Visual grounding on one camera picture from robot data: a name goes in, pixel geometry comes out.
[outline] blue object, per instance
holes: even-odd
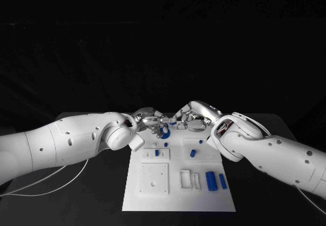
[[[162,139],[168,139],[171,136],[171,130],[168,129],[168,133],[163,133]]]
[[[207,172],[207,181],[208,181],[209,191],[211,192],[217,191],[218,190],[218,184],[217,184],[214,172]]]
[[[222,188],[227,189],[227,184],[225,184],[225,180],[224,180],[222,174],[220,174],[220,180],[221,180]]]
[[[192,149],[191,157],[195,157],[197,150]]]

